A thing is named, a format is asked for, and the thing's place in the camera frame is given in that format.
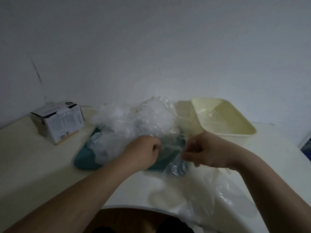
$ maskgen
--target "hand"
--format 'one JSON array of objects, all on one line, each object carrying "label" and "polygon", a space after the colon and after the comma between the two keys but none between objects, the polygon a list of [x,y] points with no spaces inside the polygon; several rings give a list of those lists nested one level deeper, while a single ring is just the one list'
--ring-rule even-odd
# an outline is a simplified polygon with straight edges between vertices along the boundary
[{"label": "hand", "polygon": [[216,168],[230,168],[235,170],[245,149],[227,141],[213,133],[203,132],[190,138],[185,146],[181,158]]},{"label": "hand", "polygon": [[157,160],[161,142],[153,136],[140,136],[129,143],[122,158],[127,160],[135,172],[150,168]]}]

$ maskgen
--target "box flap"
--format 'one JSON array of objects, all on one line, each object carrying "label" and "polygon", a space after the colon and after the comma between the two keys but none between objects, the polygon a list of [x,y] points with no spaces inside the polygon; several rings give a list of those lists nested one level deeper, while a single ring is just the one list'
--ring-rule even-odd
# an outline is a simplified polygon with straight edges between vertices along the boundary
[{"label": "box flap", "polygon": [[67,107],[72,107],[73,105],[76,105],[76,104],[70,101],[62,101],[62,102],[58,102],[54,104],[45,105],[41,107],[40,109],[37,109],[31,113],[37,116],[40,116],[42,118],[45,118]]}]

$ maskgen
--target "forearm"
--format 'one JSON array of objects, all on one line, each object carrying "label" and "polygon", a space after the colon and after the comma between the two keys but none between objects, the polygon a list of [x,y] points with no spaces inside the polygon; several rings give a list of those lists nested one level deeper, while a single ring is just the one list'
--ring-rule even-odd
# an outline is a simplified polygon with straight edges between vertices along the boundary
[{"label": "forearm", "polygon": [[261,158],[245,149],[237,171],[269,232],[311,232],[311,208]]},{"label": "forearm", "polygon": [[5,232],[82,232],[133,170],[118,158],[61,192]]}]

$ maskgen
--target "wooden floor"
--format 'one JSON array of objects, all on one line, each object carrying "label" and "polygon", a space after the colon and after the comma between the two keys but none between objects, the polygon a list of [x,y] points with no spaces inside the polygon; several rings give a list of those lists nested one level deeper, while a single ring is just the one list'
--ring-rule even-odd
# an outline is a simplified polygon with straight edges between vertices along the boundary
[{"label": "wooden floor", "polygon": [[102,209],[84,233],[91,233],[98,227],[110,227],[116,233],[156,233],[158,227],[168,217],[171,216],[133,208]]}]

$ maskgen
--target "left hand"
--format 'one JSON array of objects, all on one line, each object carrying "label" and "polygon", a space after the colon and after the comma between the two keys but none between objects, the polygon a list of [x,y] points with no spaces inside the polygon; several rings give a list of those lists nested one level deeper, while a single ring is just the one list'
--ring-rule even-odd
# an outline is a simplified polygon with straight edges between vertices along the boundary
[{"label": "left hand", "polygon": [[122,158],[127,160],[135,172],[146,170],[156,162],[161,149],[161,142],[153,136],[140,136],[130,142]]}]

